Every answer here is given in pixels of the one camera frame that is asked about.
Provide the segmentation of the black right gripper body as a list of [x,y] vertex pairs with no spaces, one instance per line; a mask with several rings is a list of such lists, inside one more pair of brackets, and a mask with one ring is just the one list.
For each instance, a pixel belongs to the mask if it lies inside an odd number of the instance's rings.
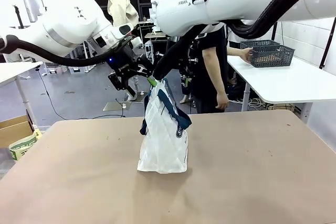
[[182,56],[180,61],[180,70],[185,74],[188,78],[194,77],[194,71],[198,64],[198,43],[193,42],[188,46],[186,52]]

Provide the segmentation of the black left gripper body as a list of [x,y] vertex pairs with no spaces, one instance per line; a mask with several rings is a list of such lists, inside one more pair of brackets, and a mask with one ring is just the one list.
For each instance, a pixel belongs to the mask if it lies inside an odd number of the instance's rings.
[[117,77],[129,79],[137,76],[139,67],[134,57],[135,53],[128,44],[118,52],[110,55],[106,60],[106,63],[112,69],[108,75],[108,79],[115,79]]

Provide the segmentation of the person's right hand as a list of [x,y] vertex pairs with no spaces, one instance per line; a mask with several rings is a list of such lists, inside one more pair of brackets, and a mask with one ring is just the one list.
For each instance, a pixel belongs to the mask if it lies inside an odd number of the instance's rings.
[[229,99],[228,99],[228,96],[225,92],[224,93],[218,93],[217,97],[216,97],[216,100],[217,100],[216,109],[218,109],[218,110],[224,111],[229,105]]

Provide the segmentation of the person's left hand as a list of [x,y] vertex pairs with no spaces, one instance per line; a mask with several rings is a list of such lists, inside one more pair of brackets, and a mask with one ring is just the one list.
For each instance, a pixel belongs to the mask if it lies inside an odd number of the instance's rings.
[[253,55],[253,48],[244,48],[239,50],[240,58],[247,63],[250,63],[250,58]]

